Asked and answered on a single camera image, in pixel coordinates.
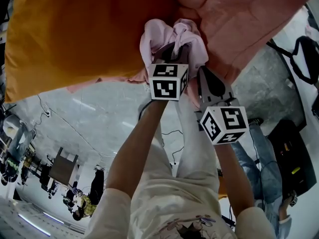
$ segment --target white pants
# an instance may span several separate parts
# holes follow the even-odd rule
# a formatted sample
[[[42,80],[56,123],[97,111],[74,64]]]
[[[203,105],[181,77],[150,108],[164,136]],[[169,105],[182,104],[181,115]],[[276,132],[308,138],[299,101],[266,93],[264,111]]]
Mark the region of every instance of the white pants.
[[[149,100],[146,100],[139,111]],[[182,94],[179,102],[175,102],[177,114],[181,123],[184,149],[173,177],[167,154],[162,145],[160,125],[152,141],[150,152],[144,167],[140,184],[157,179],[171,179],[188,184],[205,187],[218,194],[219,180],[216,168],[216,153],[204,131],[198,131],[195,106],[189,98]]]

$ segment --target human arm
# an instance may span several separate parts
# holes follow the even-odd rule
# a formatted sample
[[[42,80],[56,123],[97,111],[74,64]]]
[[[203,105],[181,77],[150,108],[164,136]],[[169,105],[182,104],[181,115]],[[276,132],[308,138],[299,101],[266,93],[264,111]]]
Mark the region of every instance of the human arm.
[[[152,102],[118,151],[108,174],[106,189],[85,231],[85,239],[128,238],[131,198],[141,179],[166,105],[165,101]]]
[[[292,201],[293,196],[285,199],[279,207],[279,226],[278,226],[278,239],[286,239],[289,235],[292,218],[287,215],[287,208]]]
[[[216,145],[215,150],[223,172],[230,205],[235,217],[238,217],[243,210],[254,206],[253,190],[231,145]]]
[[[167,101],[154,101],[146,108],[111,165],[106,181],[107,189],[120,190],[132,198],[166,105]]]
[[[290,202],[292,201],[292,199],[293,199],[293,196],[290,196],[289,198],[285,199],[282,202],[282,204],[280,205],[279,211],[278,211],[279,221],[283,221],[283,220],[288,218],[287,208],[288,208],[288,205],[290,204]]]

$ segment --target pink fabric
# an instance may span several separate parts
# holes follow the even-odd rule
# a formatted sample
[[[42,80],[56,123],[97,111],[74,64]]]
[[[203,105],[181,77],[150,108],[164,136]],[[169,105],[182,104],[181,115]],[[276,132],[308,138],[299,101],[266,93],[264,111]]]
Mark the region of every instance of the pink fabric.
[[[147,69],[153,61],[153,54],[163,46],[172,42],[175,42],[174,54],[177,54],[179,48],[184,44],[188,42],[192,44],[191,53],[189,55],[189,76],[190,78],[195,77],[198,68],[208,61],[205,44],[200,37],[195,22],[188,19],[179,19],[175,22],[174,27],[171,27],[160,19],[152,19],[145,24],[145,32],[142,35],[140,42],[140,52],[146,69],[143,68],[138,74],[131,78],[99,78],[94,81],[69,86],[67,87],[67,90],[73,93],[88,85],[101,81],[127,82],[133,84],[149,82]]]
[[[140,52],[147,71],[149,71],[149,66],[153,61],[153,55],[160,48],[172,42],[175,42],[172,58],[178,54],[181,46],[191,43],[188,57],[189,76],[190,78],[195,77],[198,68],[208,61],[208,54],[195,22],[189,19],[179,19],[175,22],[174,27],[166,25],[160,19],[151,19],[145,24],[145,32],[140,42]]]
[[[194,20],[202,34],[208,51],[207,66],[232,83],[274,35],[308,0],[177,0],[181,7],[174,18]],[[100,80],[145,81],[146,70],[130,79],[104,78]],[[195,100],[196,81],[191,80],[189,90]]]

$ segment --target cable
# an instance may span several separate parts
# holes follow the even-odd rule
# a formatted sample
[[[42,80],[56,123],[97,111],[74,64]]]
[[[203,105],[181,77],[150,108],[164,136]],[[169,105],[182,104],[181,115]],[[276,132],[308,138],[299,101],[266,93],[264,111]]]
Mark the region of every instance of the cable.
[[[178,150],[178,151],[175,151],[175,152],[173,152],[171,155],[173,156],[173,160],[174,160],[174,165],[176,165],[176,162],[175,162],[175,157],[174,157],[174,154],[175,153],[178,153],[178,152],[180,152],[182,149],[184,149],[184,146],[180,149],[180,150]]]
[[[102,157],[114,157],[114,156],[110,156],[110,155],[105,155],[101,152],[99,152],[98,150],[96,150],[84,137],[83,135],[81,135],[68,121],[66,121],[63,117],[61,117],[57,112],[55,112],[54,110],[52,110],[51,108],[49,108],[50,111],[52,111],[55,115],[57,115],[60,119],[62,119],[65,123],[67,123],[95,152],[97,152],[100,156]]]
[[[81,191],[83,192],[83,190],[86,189],[86,188],[91,188],[91,186],[84,187]]]
[[[41,98],[40,98],[40,96],[39,95],[37,95],[38,97],[39,97],[39,100],[40,100],[40,106],[41,106],[41,108],[42,108],[42,110],[45,112],[45,114],[46,114],[46,116],[48,117],[48,115],[50,114],[50,113],[48,113],[44,108],[43,108],[43,106],[42,106],[42,100],[41,100]]]
[[[37,126],[37,125],[41,125],[41,123],[42,123],[42,115],[46,115],[46,114],[44,114],[44,113],[41,113],[41,116],[40,116],[40,123],[35,123],[34,124],[34,128]]]
[[[231,205],[229,204],[229,218],[233,221],[233,215],[231,213]]]
[[[180,132],[181,134],[183,134],[179,129],[178,130],[174,130],[172,132],[169,133],[162,133],[163,135],[169,135],[170,133],[174,133],[174,132]]]
[[[139,114],[139,121],[140,121],[140,119],[141,119],[141,117],[142,117],[142,113],[144,112],[144,110],[152,103],[152,102],[154,102],[155,100],[150,100],[143,108],[142,108],[142,110],[140,111],[140,114]]]
[[[155,100],[150,100],[150,101],[142,108],[142,110],[140,111],[140,114],[139,114],[139,120],[140,120],[141,117],[142,117],[143,111],[144,111],[153,101],[155,101]],[[163,134],[163,135],[169,135],[169,134],[174,133],[174,132],[180,132],[181,134],[183,134],[179,129],[178,129],[178,130],[171,131],[171,132],[169,132],[169,133],[162,133],[162,134]],[[174,154],[180,152],[180,151],[183,150],[183,149],[184,149],[184,146],[183,146],[180,150],[175,151],[175,152],[173,152],[173,153],[171,154],[171,155],[173,156],[174,165],[176,165]]]

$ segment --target pillow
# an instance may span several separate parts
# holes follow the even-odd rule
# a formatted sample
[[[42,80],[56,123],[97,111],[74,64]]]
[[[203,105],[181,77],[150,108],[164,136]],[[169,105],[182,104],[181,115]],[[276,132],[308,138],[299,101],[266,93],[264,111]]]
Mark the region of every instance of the pillow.
[[[14,0],[5,47],[6,102],[143,67],[144,24],[173,23],[175,0]]]

